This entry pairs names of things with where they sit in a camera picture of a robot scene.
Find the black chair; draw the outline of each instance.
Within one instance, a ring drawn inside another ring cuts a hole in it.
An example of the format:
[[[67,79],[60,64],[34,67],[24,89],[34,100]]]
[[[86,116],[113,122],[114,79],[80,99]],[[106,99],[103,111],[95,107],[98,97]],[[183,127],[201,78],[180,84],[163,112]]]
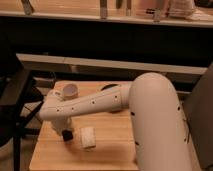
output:
[[[26,117],[21,116],[25,103],[30,102],[39,104]],[[21,138],[39,134],[38,129],[26,126],[42,104],[43,95],[36,89],[31,72],[22,66],[0,31],[0,147],[13,138],[14,171],[20,170]]]

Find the black screw hole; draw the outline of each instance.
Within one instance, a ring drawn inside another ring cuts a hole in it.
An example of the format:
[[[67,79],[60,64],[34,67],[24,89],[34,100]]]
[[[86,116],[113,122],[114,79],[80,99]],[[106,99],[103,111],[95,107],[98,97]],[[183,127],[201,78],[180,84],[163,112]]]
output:
[[[140,145],[139,142],[137,142],[137,141],[135,141],[135,144],[138,145],[138,146]]]

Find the chair leg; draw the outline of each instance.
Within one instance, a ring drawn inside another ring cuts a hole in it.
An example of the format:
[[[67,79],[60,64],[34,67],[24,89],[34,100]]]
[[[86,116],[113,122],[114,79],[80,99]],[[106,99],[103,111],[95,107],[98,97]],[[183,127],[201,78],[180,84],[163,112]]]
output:
[[[21,148],[21,140],[18,135],[14,135],[13,137],[13,167],[14,171],[20,170],[20,148]]]

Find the wooden table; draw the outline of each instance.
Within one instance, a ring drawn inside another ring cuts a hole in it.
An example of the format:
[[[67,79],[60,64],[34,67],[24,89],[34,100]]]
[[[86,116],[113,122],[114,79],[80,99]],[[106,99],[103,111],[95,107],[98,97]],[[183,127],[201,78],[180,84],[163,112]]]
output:
[[[58,82],[55,88],[60,89],[67,83]],[[73,83],[78,85],[79,96],[100,91],[101,87],[109,84],[109,82]],[[75,138],[68,143],[63,142],[52,130],[49,122],[43,123],[30,164],[31,171],[138,170],[128,110],[73,117],[72,121]],[[80,128],[86,126],[95,128],[96,148],[90,150],[83,149],[80,141]],[[189,149],[193,171],[201,171],[191,141]]]

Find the white cylinder object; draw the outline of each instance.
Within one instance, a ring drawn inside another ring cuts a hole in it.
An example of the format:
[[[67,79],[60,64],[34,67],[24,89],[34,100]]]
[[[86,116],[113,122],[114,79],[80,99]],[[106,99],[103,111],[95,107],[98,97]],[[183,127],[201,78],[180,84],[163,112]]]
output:
[[[157,73],[130,88],[137,162],[144,171],[192,171],[182,109],[171,82]]]

